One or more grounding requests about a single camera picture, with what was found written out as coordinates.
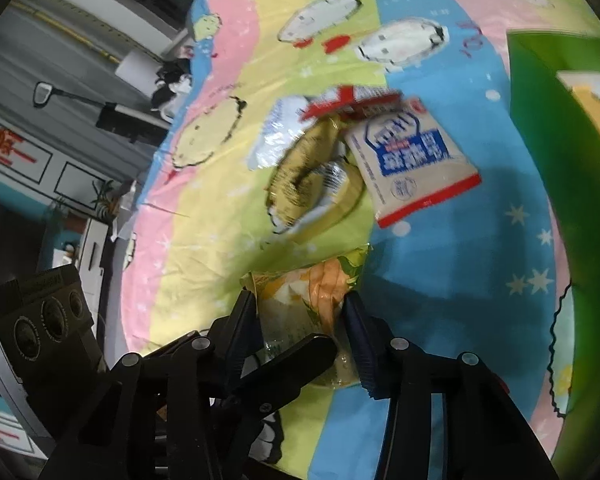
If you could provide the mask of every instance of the pink stripe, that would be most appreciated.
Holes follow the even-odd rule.
[[[547,30],[550,24],[540,18],[535,7],[521,0],[455,0],[469,17],[477,23],[496,52],[502,57],[509,72],[509,49],[507,30],[517,28],[540,28]]]
[[[242,67],[251,60],[260,37],[253,0],[207,0],[207,4],[211,13],[220,16],[222,25],[214,37],[211,74],[206,78],[199,97],[187,110],[184,125],[200,112],[234,94],[233,88]],[[174,135],[172,149],[182,129]],[[147,194],[146,204],[139,208],[134,227],[136,253],[123,275],[120,302],[123,331],[130,351],[141,351],[149,340],[151,309],[173,237],[173,213],[178,209],[180,193],[195,174],[196,168],[174,171],[171,157],[165,156]]]
[[[560,297],[564,294],[569,285],[569,264],[567,263],[567,251],[564,248],[558,223],[554,216],[554,210],[549,206],[549,216],[551,217],[551,229],[554,235],[554,259],[555,259],[555,309],[560,307]],[[547,352],[547,364],[549,364],[549,352]],[[549,372],[544,375],[542,389],[538,397],[538,403],[531,415],[529,422],[534,433],[538,437],[542,448],[549,457],[554,454],[555,446],[558,443],[560,432],[562,431],[563,419],[557,416],[551,403],[551,393],[549,384]]]

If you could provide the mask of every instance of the colorful bedsheet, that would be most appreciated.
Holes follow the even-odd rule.
[[[573,300],[551,206],[508,114],[506,30],[600,36],[587,4],[196,0],[191,20],[194,86],[155,155],[123,275],[129,348],[208,327],[249,270],[291,269],[369,241],[368,309],[427,352],[479,354],[551,455],[571,381]],[[385,230],[365,195],[308,243],[276,240],[264,205],[270,170],[249,171],[245,159],[277,98],[335,84],[418,95],[482,184]],[[387,407],[359,386],[306,387],[277,419],[278,466],[301,478],[373,478]],[[438,432],[441,417],[437,406]]]

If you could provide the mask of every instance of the camera lens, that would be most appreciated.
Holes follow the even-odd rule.
[[[40,339],[33,323],[29,319],[20,318],[13,327],[16,346],[24,357],[34,360],[40,353]]]
[[[42,323],[51,339],[60,341],[66,333],[66,319],[62,305],[56,298],[49,298],[42,304]]]
[[[82,317],[82,313],[84,312],[82,300],[80,299],[80,294],[75,290],[69,295],[69,308],[75,317],[78,319]]]

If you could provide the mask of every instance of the star print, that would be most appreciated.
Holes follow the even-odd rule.
[[[534,288],[531,289],[531,293],[535,294],[538,290],[542,289],[542,291],[546,294],[548,292],[548,290],[546,290],[547,285],[554,282],[554,280],[551,280],[547,277],[549,269],[545,269],[542,274],[535,269],[532,269],[532,272],[534,276],[527,280],[528,283],[534,286]]]
[[[158,242],[158,245],[164,247],[165,251],[168,251],[171,247],[171,240],[169,240],[165,235],[162,235],[162,241]]]
[[[519,278],[514,274],[511,281],[509,283],[505,283],[505,285],[507,285],[510,289],[509,290],[510,296],[512,294],[519,294],[520,296],[522,296],[522,293],[524,292],[525,287],[526,287],[525,277],[523,275],[522,278]]]
[[[542,229],[542,232],[536,235],[536,238],[542,242],[541,245],[551,245],[551,240],[554,239],[554,236],[551,234],[551,231],[545,231],[544,229]]]
[[[545,427],[545,420],[543,420],[539,425],[538,428],[536,429],[536,437],[538,438],[539,441],[543,441],[544,439],[546,439],[549,434],[544,430]]]
[[[244,186],[240,186],[240,187],[237,187],[235,189],[232,189],[231,191],[227,192],[226,195],[229,198],[235,198],[237,196],[242,196],[245,193],[250,192],[252,187],[253,186],[251,184],[245,184]]]
[[[515,225],[518,222],[522,225],[525,224],[525,216],[529,216],[529,213],[525,213],[523,207],[522,205],[520,207],[513,207],[513,204],[511,204],[511,210],[505,212],[506,216],[511,217],[511,225]]]

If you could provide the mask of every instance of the blue stripe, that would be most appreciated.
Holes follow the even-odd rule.
[[[206,0],[195,0],[191,6],[191,23],[196,23],[196,21],[206,14],[210,14],[208,5],[206,4]],[[156,178],[160,174],[160,168],[164,163],[165,155],[171,152],[170,145],[173,140],[174,134],[180,129],[182,126],[182,122],[184,121],[184,117],[187,113],[187,109],[189,105],[198,98],[200,91],[206,81],[206,78],[211,73],[211,53],[214,49],[214,40],[213,38],[209,40],[201,40],[197,42],[194,46],[194,57],[191,60],[191,74],[193,76],[193,84],[191,88],[191,92],[187,96],[186,102],[183,106],[180,107],[176,117],[173,120],[173,124],[169,129],[169,133],[164,138],[164,141],[160,145],[160,147],[154,153],[154,161],[151,164],[151,168],[149,169],[149,175],[146,178],[144,183],[144,187],[142,188],[142,192],[138,197],[137,204],[144,204],[146,201],[146,196],[149,193],[149,190],[154,185]]]
[[[546,194],[509,117],[502,60],[486,38],[476,38],[454,0],[378,0],[378,9],[382,24],[417,16],[448,28],[450,41],[443,50],[420,66],[389,73],[386,81],[422,99],[478,168],[483,183],[411,214],[406,218],[411,233],[405,237],[375,227],[363,299],[396,335],[427,352],[452,357],[476,352],[504,379],[529,418],[548,362],[555,283],[548,293],[533,295],[528,286],[523,296],[510,296],[505,283],[513,273],[529,278],[533,268],[549,269],[554,280],[555,262],[553,248],[536,238],[551,229]],[[467,39],[471,49],[465,47]],[[489,90],[501,99],[487,99]],[[511,205],[523,205],[529,213],[524,226],[512,225],[504,215]],[[373,478],[386,410],[386,402],[369,399],[358,386],[337,391],[309,478]],[[434,438],[440,437],[442,410],[434,410],[433,419]],[[442,448],[434,446],[430,478],[440,476],[441,461]]]

